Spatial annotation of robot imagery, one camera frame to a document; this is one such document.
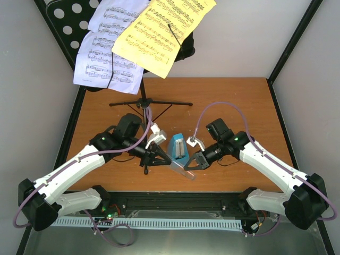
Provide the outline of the blue metronome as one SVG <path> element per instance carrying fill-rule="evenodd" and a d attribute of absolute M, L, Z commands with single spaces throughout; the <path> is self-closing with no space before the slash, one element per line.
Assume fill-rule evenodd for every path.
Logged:
<path fill-rule="evenodd" d="M 171 157 L 173 165 L 184 167 L 190 157 L 183 134 L 172 136 L 167 146 L 167 154 Z"/>

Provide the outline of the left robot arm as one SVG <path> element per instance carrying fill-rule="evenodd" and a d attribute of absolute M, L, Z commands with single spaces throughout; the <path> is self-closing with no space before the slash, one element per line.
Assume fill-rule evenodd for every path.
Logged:
<path fill-rule="evenodd" d="M 140 159 L 140 166 L 170 165 L 171 159 L 159 146 L 166 133 L 149 121 L 140 139 L 135 136 L 142 124 L 134 114 L 124 115 L 118 125 L 96 134 L 73 158 L 35 181 L 25 179 L 18 185 L 18 206 L 35 231 L 48 228 L 58 218 L 83 210 L 99 214 L 109 211 L 108 192 L 100 185 L 85 191 L 65 191 L 91 171 L 103 166 L 122 153 Z"/>

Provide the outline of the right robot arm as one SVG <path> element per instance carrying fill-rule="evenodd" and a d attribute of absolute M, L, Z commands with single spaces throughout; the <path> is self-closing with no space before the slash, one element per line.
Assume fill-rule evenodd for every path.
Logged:
<path fill-rule="evenodd" d="M 232 156 L 258 170 L 281 190 L 276 193 L 254 187 L 246 189 L 240 196 L 244 213 L 263 210 L 284 215 L 294 226 L 307 230 L 328 209 L 325 182 L 318 174 L 307 175 L 290 167 L 246 132 L 233 133 L 221 118 L 206 128 L 215 143 L 205 147 L 196 137 L 188 137 L 187 144 L 199 145 L 200 150 L 185 164 L 186 171 L 204 170 L 224 156 Z"/>

